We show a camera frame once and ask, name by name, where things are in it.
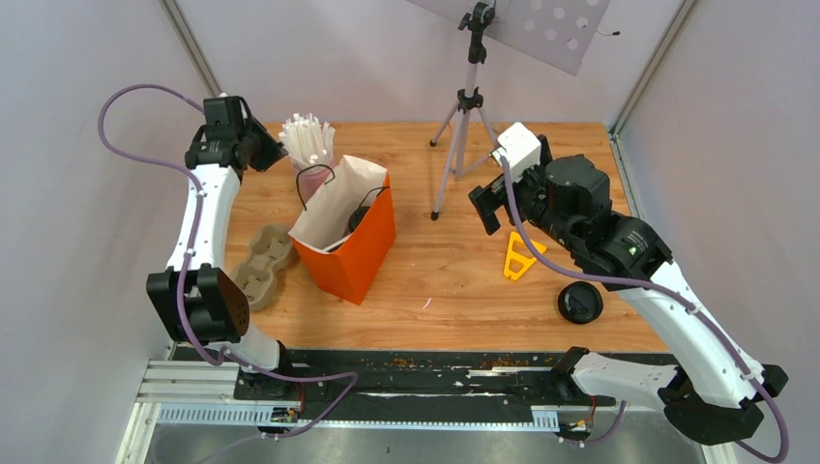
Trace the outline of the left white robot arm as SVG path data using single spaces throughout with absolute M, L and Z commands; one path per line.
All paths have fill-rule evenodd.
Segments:
M 188 197 L 177 244 L 146 291 L 170 338 L 191 347 L 211 346 L 248 371 L 273 399 L 288 397 L 296 373 L 284 365 L 283 345 L 250 321 L 249 299 L 224 270 L 225 244 L 234 200 L 244 173 L 264 171 L 285 152 L 252 115 L 246 100 L 220 95 L 203 102 L 204 124 L 184 156 Z

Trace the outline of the orange paper bag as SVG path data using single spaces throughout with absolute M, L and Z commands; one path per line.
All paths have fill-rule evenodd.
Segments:
M 336 174 L 304 205 L 289 235 L 319 289 L 359 305 L 396 238 L 393 186 L 373 161 L 343 156 Z M 350 234 L 347 221 L 360 206 L 364 220 Z

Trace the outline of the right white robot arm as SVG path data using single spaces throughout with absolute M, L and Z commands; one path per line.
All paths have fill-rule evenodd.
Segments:
M 766 412 L 787 436 L 776 406 L 785 371 L 757 361 L 727 334 L 651 225 L 613 209 L 603 171 L 583 155 L 553 158 L 547 139 L 521 124 L 500 134 L 491 155 L 500 176 L 469 195 L 485 231 L 499 229 L 499 209 L 519 234 L 538 228 L 569 253 L 571 277 L 601 284 L 628 303 L 675 357 L 651 365 L 573 347 L 551 379 L 558 399 L 608 396 L 659 411 L 706 446 L 746 447 Z

